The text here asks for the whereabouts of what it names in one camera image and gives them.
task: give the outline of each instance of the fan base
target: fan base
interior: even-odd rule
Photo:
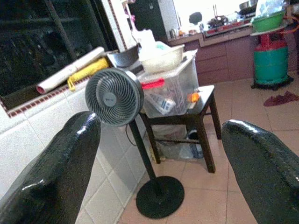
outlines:
[[[162,194],[155,193],[155,181],[161,186]],[[170,176],[160,176],[145,183],[137,193],[136,205],[141,214],[149,218],[164,218],[175,212],[184,200],[183,185]]]

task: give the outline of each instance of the round black base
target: round black base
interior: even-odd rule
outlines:
[[[254,81],[253,85],[251,85],[251,88],[258,88],[258,89],[270,89],[270,90],[278,90],[278,88],[286,86],[290,84],[292,81],[294,81],[294,78],[288,76],[288,79],[285,80],[282,83],[277,83],[277,84],[258,84]]]
[[[141,214],[149,218],[164,218],[175,212],[185,196],[183,185],[170,176],[157,177],[162,194],[157,196],[154,180],[148,181],[137,193],[136,205]]]

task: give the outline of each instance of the white plastic bowl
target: white plastic bowl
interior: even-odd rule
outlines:
[[[183,59],[184,45],[166,50],[157,50],[150,55],[142,55],[140,62],[146,72],[158,73],[176,68]]]

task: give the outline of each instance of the power cord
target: power cord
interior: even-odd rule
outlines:
[[[128,124],[126,124],[126,128],[125,128],[125,130],[126,130],[126,136],[127,136],[128,140],[129,140],[129,142],[130,142],[133,146],[136,146],[136,145],[131,141],[131,139],[129,138],[127,128],[128,128]]]

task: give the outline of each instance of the fan logo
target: fan logo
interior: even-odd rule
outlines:
[[[116,104],[116,96],[111,92],[106,93],[103,97],[103,100],[105,105],[110,107]]]

